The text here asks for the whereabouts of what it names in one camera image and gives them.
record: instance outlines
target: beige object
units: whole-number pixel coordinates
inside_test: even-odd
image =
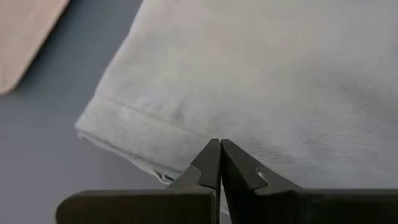
[[[12,90],[68,0],[0,0],[0,94]]]

